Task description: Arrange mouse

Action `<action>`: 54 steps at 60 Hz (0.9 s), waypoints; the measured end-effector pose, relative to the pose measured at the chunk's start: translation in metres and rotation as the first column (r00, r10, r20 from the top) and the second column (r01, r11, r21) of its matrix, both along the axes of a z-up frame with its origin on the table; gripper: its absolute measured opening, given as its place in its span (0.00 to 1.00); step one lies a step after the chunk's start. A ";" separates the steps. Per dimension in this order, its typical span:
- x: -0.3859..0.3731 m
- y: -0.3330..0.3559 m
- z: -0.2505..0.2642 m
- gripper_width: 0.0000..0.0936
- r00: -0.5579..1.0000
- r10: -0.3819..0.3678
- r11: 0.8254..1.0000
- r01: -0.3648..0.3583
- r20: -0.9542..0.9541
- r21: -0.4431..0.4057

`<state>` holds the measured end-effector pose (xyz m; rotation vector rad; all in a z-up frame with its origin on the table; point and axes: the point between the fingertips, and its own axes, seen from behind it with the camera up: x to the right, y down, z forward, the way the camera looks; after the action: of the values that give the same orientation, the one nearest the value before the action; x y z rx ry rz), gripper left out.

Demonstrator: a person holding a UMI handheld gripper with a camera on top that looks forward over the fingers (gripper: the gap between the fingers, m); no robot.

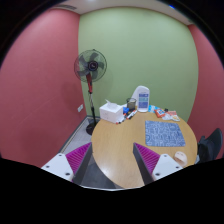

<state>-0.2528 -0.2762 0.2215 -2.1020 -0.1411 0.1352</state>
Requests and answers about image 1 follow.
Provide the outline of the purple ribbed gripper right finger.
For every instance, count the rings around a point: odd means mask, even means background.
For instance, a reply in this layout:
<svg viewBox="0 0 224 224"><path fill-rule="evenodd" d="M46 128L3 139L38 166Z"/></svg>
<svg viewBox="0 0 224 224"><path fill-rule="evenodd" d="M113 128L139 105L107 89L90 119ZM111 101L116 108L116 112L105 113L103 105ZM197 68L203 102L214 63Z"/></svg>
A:
<svg viewBox="0 0 224 224"><path fill-rule="evenodd" d="M133 144L133 154L145 185L182 169L168 154L159 155L138 143Z"/></svg>

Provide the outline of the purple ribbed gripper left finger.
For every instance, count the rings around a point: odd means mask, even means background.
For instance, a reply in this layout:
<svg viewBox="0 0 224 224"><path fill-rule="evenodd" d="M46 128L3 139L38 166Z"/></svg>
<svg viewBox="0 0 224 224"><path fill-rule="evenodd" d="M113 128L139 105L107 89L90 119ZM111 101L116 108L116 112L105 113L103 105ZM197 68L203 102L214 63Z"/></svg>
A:
<svg viewBox="0 0 224 224"><path fill-rule="evenodd" d="M58 153L42 169L80 185L91 155L92 143L89 142L67 154Z"/></svg>

